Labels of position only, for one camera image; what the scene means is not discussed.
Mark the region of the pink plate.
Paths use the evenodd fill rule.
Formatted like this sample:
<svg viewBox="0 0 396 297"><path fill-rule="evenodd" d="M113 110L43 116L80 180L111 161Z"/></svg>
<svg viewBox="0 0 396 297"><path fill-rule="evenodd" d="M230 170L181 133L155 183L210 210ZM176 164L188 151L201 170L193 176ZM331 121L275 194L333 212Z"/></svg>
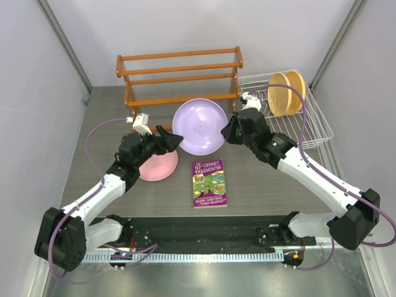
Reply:
<svg viewBox="0 0 396 297"><path fill-rule="evenodd" d="M153 155L139 168L140 179L144 181L161 181L169 177L178 164L177 151L164 155Z"/></svg>

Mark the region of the purple plate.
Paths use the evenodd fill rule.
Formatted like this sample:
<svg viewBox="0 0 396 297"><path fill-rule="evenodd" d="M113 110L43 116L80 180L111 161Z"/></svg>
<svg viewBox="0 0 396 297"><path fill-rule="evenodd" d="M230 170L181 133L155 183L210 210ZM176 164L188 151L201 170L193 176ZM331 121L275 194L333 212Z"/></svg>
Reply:
<svg viewBox="0 0 396 297"><path fill-rule="evenodd" d="M172 131L183 136L180 147L185 152L204 156L216 152L225 143L220 131L227 124L227 115L220 105L205 98L195 98L177 109Z"/></svg>

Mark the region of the white wire dish rack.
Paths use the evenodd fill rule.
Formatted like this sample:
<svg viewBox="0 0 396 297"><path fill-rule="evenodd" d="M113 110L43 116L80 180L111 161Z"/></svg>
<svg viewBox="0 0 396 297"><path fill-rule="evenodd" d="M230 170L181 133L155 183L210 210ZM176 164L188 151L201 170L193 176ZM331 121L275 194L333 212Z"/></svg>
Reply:
<svg viewBox="0 0 396 297"><path fill-rule="evenodd" d="M247 75L238 78L241 91L252 92L262 103L262 109L267 124L274 132L281 132L298 141L303 126L303 110L299 110L294 115L283 115L276 117L269 107L267 89L264 85L270 82L272 73ZM330 140L334 133L323 115L319 105L306 85L305 101L307 106L307 122L305 125L302 141L303 149L313 149Z"/></svg>

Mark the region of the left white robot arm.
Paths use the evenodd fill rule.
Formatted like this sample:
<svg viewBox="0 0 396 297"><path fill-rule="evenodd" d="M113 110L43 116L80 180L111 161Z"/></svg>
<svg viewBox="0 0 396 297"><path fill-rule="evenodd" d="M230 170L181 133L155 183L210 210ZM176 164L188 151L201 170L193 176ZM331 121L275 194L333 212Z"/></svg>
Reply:
<svg viewBox="0 0 396 297"><path fill-rule="evenodd" d="M34 247L36 256L66 272L76 269L87 251L114 242L119 247L131 242L128 222L110 215L99 223L94 219L110 203L123 196L140 177L139 168L153 155L176 150L183 136L157 126L158 135L138 128L121 139L115 161L100 182L73 203L49 208L43 215Z"/></svg>

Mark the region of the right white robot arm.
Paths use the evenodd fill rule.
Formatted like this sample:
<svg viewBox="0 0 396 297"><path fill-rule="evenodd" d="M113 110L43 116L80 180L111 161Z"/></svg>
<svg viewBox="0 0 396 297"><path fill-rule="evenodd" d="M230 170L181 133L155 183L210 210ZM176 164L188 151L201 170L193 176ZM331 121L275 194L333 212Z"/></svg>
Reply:
<svg viewBox="0 0 396 297"><path fill-rule="evenodd" d="M379 206L377 192L365 192L348 185L313 159L303 158L297 143L287 135L272 132L264 115L248 108L232 115L221 130L229 144L245 145L255 157L291 176L315 194L331 210L329 213L294 212L279 229L280 239L294 244L300 238L333 238L342 247L355 250L379 221L371 202Z"/></svg>

